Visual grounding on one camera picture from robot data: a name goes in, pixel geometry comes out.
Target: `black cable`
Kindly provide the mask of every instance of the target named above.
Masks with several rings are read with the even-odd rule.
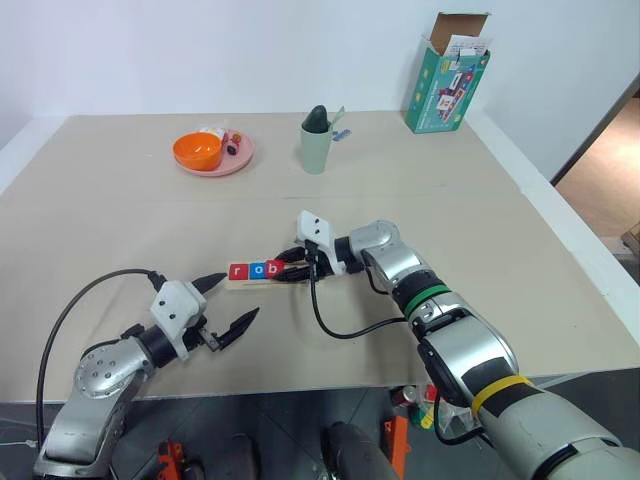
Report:
[[[401,323],[406,322],[404,317],[402,318],[389,318],[388,320],[383,320],[378,323],[374,323],[373,325],[363,328],[362,330],[358,330],[353,333],[336,333],[329,329],[322,321],[322,317],[320,316],[320,310],[318,309],[318,298],[316,296],[316,265],[315,263],[309,263],[309,284],[311,285],[311,303],[313,304],[313,313],[316,315],[316,320],[318,321],[318,325],[327,335],[338,338],[341,340],[349,340],[356,337],[361,337],[362,335],[366,335],[367,333],[373,332],[374,330],[384,327],[385,325],[390,325],[392,323]]]
[[[436,437],[438,437],[438,440],[440,440],[445,445],[460,445],[461,443],[471,440],[473,437],[480,436],[480,438],[482,438],[485,442],[487,442],[489,446],[493,447],[489,439],[484,437],[484,435],[482,435],[484,433],[484,428],[482,427],[469,430],[468,432],[465,432],[458,437],[453,437],[453,438],[445,437],[443,433],[440,431],[440,417],[439,417],[440,399],[441,399],[440,391],[438,391],[438,393],[436,394],[436,401],[433,407],[433,429],[436,432]]]
[[[371,270],[369,270],[369,267],[365,267],[364,271],[367,272],[367,278],[369,279],[369,285],[371,285],[371,290],[373,290],[376,293],[379,293],[380,295],[389,295],[384,290],[380,290],[378,287],[376,287],[376,284],[373,283],[373,275],[371,275]]]
[[[47,362],[49,361],[49,354],[51,353],[51,348],[53,347],[53,341],[58,334],[58,330],[60,330],[60,327],[62,326],[62,322],[64,322],[64,319],[67,318],[67,315],[69,315],[71,309],[93,287],[110,278],[128,274],[147,275],[150,280],[152,276],[156,275],[155,272],[151,270],[145,270],[143,268],[126,268],[124,270],[116,270],[115,272],[107,273],[106,275],[98,277],[91,283],[85,285],[82,290],[76,293],[75,297],[73,297],[67,304],[67,306],[64,307],[64,310],[62,310],[62,313],[60,313],[60,316],[56,320],[56,323],[54,323],[53,328],[49,333],[49,338],[47,338],[47,343],[44,346],[42,359],[40,360],[40,368],[38,370],[38,383],[36,387],[36,438],[38,443],[38,451],[42,449],[42,444],[44,442],[44,377],[47,373]]]

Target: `white paper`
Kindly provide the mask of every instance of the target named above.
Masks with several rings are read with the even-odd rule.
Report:
[[[491,39],[487,37],[470,37],[468,35],[451,35],[449,45],[444,52],[444,57],[457,57],[471,53],[469,49],[475,51],[475,55],[484,55],[489,48]]]

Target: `table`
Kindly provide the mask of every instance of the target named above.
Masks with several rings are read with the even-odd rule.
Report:
[[[640,348],[509,175],[476,137],[414,135],[397,112],[349,113],[327,170],[304,173],[304,114],[71,117],[0,196],[0,401],[29,401],[41,350],[67,301],[85,283],[125,267],[190,280],[231,261],[265,259],[291,246],[302,209],[338,235],[378,218],[395,222],[452,289],[493,323],[525,375],[640,365]],[[203,126],[254,140],[254,160],[225,178],[180,170],[171,145]],[[52,352],[45,396],[64,400],[82,350],[136,322],[151,323],[154,297],[140,278],[112,280],[74,310]],[[334,330],[397,316],[364,274],[318,287]],[[424,378],[408,328],[350,341],[316,325],[308,287],[216,290],[211,329],[261,310],[224,352],[195,351],[158,372],[147,397],[358,385]]]

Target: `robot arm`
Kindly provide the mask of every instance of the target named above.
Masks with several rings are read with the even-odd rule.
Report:
[[[131,401],[156,370],[206,344],[222,350],[249,327],[258,309],[247,312],[218,337],[205,328],[202,293],[225,277],[193,283],[161,280],[151,306],[155,325],[135,325],[115,342],[86,351],[73,377],[73,390],[56,416],[34,465],[39,476],[103,478],[122,434]]]
[[[317,225],[313,218],[310,223]],[[313,242],[314,235],[298,229],[301,243]],[[520,376],[507,341],[401,241],[395,225],[379,220],[336,239],[332,248],[345,262],[342,271],[358,271],[360,264],[360,270],[374,272],[407,319],[442,397],[472,409],[520,478],[637,478],[638,452],[622,447],[570,402]]]

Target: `floor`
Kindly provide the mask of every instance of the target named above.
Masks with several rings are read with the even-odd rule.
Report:
[[[640,98],[632,98],[556,186],[598,237],[640,221]]]
[[[640,448],[640,370],[589,374],[550,390],[583,408],[627,446]],[[58,408],[47,406],[47,423]],[[262,480],[325,480],[322,429],[341,420],[379,439],[381,423],[392,413],[386,388],[141,401],[127,417],[127,433],[113,464],[121,480],[155,478],[155,447],[170,438],[183,442],[189,455],[200,457],[208,478],[222,478],[229,440],[246,433],[257,442]],[[33,436],[31,405],[0,405],[0,442]],[[514,478],[482,442],[446,447],[432,431],[415,428],[409,437],[406,480]],[[35,451],[25,445],[0,446],[0,472],[8,480],[30,478],[34,458]]]

